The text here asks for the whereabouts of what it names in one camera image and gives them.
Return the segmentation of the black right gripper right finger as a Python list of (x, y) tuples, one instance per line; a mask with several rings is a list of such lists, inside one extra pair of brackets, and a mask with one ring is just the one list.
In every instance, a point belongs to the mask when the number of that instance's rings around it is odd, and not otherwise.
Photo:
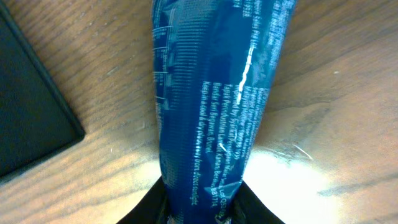
[(285, 224), (272, 213), (243, 182), (234, 196), (231, 206), (232, 224)]

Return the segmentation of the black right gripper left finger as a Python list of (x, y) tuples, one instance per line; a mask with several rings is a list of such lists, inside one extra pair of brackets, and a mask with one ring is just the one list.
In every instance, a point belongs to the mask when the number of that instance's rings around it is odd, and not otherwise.
[(142, 200), (117, 224), (168, 224), (170, 208), (160, 177)]

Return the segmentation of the blue cookie packet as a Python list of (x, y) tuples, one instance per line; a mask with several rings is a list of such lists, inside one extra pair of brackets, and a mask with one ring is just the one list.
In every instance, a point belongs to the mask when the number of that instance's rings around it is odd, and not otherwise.
[(153, 1), (160, 169), (173, 222), (229, 218), (295, 5)]

